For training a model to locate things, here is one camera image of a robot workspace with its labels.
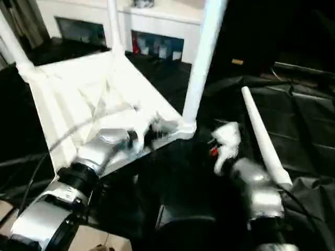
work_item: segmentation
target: wire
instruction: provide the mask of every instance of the wire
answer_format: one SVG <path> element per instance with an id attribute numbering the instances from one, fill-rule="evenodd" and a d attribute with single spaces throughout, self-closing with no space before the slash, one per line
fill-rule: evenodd
<path id="1" fill-rule="evenodd" d="M 31 175 L 31 178 L 30 178 L 30 181 L 27 185 L 27 189 L 25 191 L 25 194 L 23 196 L 23 199 L 21 201 L 21 204 L 20 204 L 20 207 L 19 207 L 19 211 L 18 211 L 18 214 L 17 216 L 19 217 L 20 214 L 23 212 L 23 210 L 25 209 L 25 206 L 26 206 L 26 201 L 27 201 L 27 198 L 28 198 L 28 194 L 29 194 L 29 191 L 30 191 L 30 188 L 31 188 L 31 185 L 32 183 L 34 182 L 34 179 L 35 179 L 35 176 L 36 176 L 36 173 L 38 172 L 38 170 L 40 169 L 40 167 L 42 166 L 42 163 L 43 161 L 48 157 L 48 155 L 54 150 L 56 149 L 62 142 L 63 140 L 67 139 L 71 134 L 75 133 L 78 129 L 80 129 L 81 127 L 97 120 L 97 119 L 101 119 L 107 115 L 111 115 L 113 113 L 115 113 L 117 110 L 124 110 L 124 108 L 120 107 L 119 109 L 116 108 L 114 109 L 113 111 L 110 111 L 108 113 L 103 113 L 102 115 L 96 115 L 94 117 L 91 117 L 87 120 L 85 120 L 84 122 L 82 123 L 79 123 L 78 125 L 75 125 L 74 127 L 72 127 L 69 131 L 67 131 L 67 133 L 65 133 L 62 137 L 60 137 L 50 148 L 49 150 L 44 154 L 44 156 L 42 157 L 42 159 L 40 160 L 40 162 L 37 164 L 35 170 L 33 171 L 32 175 Z"/>
<path id="2" fill-rule="evenodd" d="M 281 82 L 285 82 L 281 77 L 279 77 L 279 76 L 275 73 L 275 71 L 273 70 L 273 68 L 270 68 L 270 70 L 271 70 L 271 72 L 273 73 L 273 75 L 274 75 L 279 81 L 281 81 Z"/>
<path id="3" fill-rule="evenodd" d="M 296 198 L 290 191 L 288 191 L 286 188 L 284 188 L 282 185 L 277 184 L 277 187 L 284 191 L 303 211 L 303 214 L 306 216 L 309 224 L 312 226 L 312 228 L 314 229 L 314 232 L 317 233 L 319 235 L 319 238 L 321 240 L 321 242 L 325 245 L 325 247 L 327 246 L 326 243 L 324 242 L 323 238 L 322 238 L 322 234 L 320 232 L 320 229 L 318 228 L 318 226 L 316 225 L 316 223 L 313 220 L 313 216 L 307 211 L 307 209 L 304 207 L 304 205 L 298 200 L 298 198 Z"/>

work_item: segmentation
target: white tube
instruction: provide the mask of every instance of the white tube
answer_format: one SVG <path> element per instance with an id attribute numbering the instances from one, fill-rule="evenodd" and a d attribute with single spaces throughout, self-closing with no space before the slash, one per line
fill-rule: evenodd
<path id="1" fill-rule="evenodd" d="M 291 188 L 291 178 L 278 158 L 248 87 L 242 88 L 242 95 L 267 171 L 277 184 L 286 189 Z"/>
<path id="2" fill-rule="evenodd" d="M 227 0 L 206 1 L 201 38 L 188 82 L 183 111 L 183 118 L 188 123 L 194 123 L 197 117 L 211 58 L 213 57 L 226 7 Z"/>
<path id="3" fill-rule="evenodd" d="M 31 64 L 27 58 L 20 43 L 17 41 L 12 29 L 10 28 L 4 14 L 0 10 L 0 36 L 4 40 L 9 52 L 12 54 L 17 64 L 28 63 Z"/>
<path id="4" fill-rule="evenodd" d="M 124 54 L 125 50 L 121 43 L 116 0 L 107 0 L 107 5 L 108 5 L 109 23 L 111 28 L 111 36 L 113 40 L 111 49 L 113 52 L 121 52 L 122 54 Z"/>

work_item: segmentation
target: black joint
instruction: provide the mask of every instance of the black joint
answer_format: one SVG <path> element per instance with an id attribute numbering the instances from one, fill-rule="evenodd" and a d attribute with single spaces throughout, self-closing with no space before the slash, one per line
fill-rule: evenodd
<path id="1" fill-rule="evenodd" d="M 68 168 L 61 168 L 57 174 L 59 182 L 67 184 L 89 197 L 99 177 L 89 167 L 73 163 Z"/>

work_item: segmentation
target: white cabinet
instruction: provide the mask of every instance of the white cabinet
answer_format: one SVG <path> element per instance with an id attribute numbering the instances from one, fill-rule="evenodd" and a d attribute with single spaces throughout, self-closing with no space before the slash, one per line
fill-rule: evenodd
<path id="1" fill-rule="evenodd" d="M 184 40 L 182 61 L 193 63 L 200 39 L 205 0 L 155 0 L 148 9 L 131 7 L 132 0 L 118 0 L 120 35 L 127 51 L 132 51 L 131 31 Z M 106 0 L 37 0 L 51 37 L 62 37 L 56 17 L 101 24 L 106 45 L 111 47 Z"/>

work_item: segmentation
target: black cable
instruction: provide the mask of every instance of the black cable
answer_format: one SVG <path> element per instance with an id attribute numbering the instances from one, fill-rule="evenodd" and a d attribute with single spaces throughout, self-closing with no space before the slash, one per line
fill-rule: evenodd
<path id="1" fill-rule="evenodd" d="M 318 228 L 318 226 L 316 225 L 316 223 L 313 220 L 313 216 L 307 211 L 307 209 L 304 207 L 304 205 L 298 200 L 298 198 L 296 198 L 290 191 L 288 191 L 286 188 L 284 188 L 282 185 L 277 184 L 277 187 L 284 191 L 302 210 L 303 215 L 306 216 L 309 224 L 312 226 L 312 228 L 314 229 L 314 232 L 319 236 L 320 241 L 324 244 L 324 246 L 326 247 L 326 243 L 322 237 L 322 234 L 320 232 L 320 229 Z"/>
<path id="2" fill-rule="evenodd" d="M 25 191 L 25 194 L 23 196 L 23 199 L 21 201 L 21 204 L 20 204 L 20 207 L 19 207 L 19 211 L 18 211 L 18 214 L 17 216 L 19 217 L 20 214 L 23 212 L 25 206 L 26 206 L 26 201 L 27 201 L 27 198 L 28 198 L 28 194 L 29 194 L 29 191 L 30 191 L 30 188 L 31 188 L 31 185 L 32 183 L 34 182 L 34 178 L 36 176 L 36 173 L 38 172 L 38 170 L 40 169 L 43 161 L 48 157 L 48 155 L 54 150 L 56 149 L 62 142 L 63 140 L 65 140 L 66 138 L 68 138 L 71 134 L 75 133 L 78 129 L 80 129 L 81 127 L 97 120 L 97 119 L 100 119 L 102 117 L 105 117 L 107 115 L 111 115 L 113 113 L 115 113 L 116 111 L 112 111 L 112 112 L 109 112 L 109 113 L 105 113 L 105 114 L 102 114 L 102 116 L 95 116 L 95 117 L 92 117 L 92 118 L 89 118 L 87 120 L 85 120 L 84 122 L 78 124 L 78 125 L 75 125 L 74 127 L 72 127 L 69 131 L 67 131 L 67 133 L 65 133 L 62 137 L 60 137 L 50 148 L 49 150 L 44 154 L 43 158 L 40 160 L 40 162 L 37 164 L 34 172 L 32 173 L 31 175 L 31 178 L 30 178 L 30 181 L 27 185 L 27 189 Z"/>

